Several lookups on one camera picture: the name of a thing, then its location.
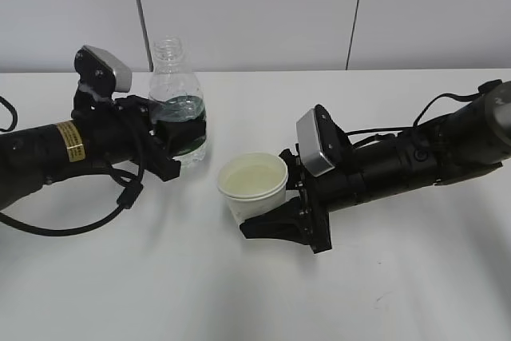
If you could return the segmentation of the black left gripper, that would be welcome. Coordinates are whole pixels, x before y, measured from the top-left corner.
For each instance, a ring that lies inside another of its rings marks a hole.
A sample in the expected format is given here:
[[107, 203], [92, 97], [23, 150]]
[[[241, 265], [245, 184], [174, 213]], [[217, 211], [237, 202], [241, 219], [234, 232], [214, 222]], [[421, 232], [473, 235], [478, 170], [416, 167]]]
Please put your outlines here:
[[157, 121], [150, 112], [156, 103], [127, 96], [95, 101], [78, 90], [71, 117], [85, 147], [85, 159], [94, 166], [132, 161], [145, 171], [169, 181], [180, 175], [181, 157], [196, 151], [207, 138], [203, 118], [187, 121]]

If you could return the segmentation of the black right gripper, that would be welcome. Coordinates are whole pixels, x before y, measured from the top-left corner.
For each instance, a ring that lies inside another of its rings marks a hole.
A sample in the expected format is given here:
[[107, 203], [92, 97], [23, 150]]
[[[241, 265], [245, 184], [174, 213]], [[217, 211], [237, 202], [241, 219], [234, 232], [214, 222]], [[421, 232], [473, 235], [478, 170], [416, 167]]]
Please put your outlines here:
[[319, 201], [315, 178], [306, 170], [296, 154], [284, 149], [279, 157], [287, 166], [288, 191], [296, 191], [297, 197], [259, 216], [240, 224], [246, 239], [285, 240], [307, 245], [317, 254], [332, 249], [329, 213]]

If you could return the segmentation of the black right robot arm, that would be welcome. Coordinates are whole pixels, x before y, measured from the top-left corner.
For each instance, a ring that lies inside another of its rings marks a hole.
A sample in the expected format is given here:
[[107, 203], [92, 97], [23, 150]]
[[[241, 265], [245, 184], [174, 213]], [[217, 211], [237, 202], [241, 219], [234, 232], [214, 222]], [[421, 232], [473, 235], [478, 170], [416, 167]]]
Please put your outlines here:
[[367, 129], [351, 135], [317, 105], [297, 122], [295, 150], [281, 152], [286, 187], [297, 196], [244, 220], [248, 239], [307, 245], [315, 253], [332, 247], [330, 214], [388, 196], [456, 184], [484, 176], [510, 157], [510, 84], [494, 80], [471, 95], [457, 96], [461, 108], [407, 127]]

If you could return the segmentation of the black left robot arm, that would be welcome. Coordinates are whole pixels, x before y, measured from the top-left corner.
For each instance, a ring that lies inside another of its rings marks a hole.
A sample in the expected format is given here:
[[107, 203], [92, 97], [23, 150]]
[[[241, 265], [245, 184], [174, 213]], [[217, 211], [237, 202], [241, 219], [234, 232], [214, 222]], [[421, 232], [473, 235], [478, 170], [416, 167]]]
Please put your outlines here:
[[124, 161], [142, 164], [162, 181], [180, 175], [179, 157], [206, 137], [202, 101], [191, 97], [178, 117], [177, 103], [143, 97], [77, 102], [69, 121], [1, 136], [1, 206], [44, 185], [85, 176]]

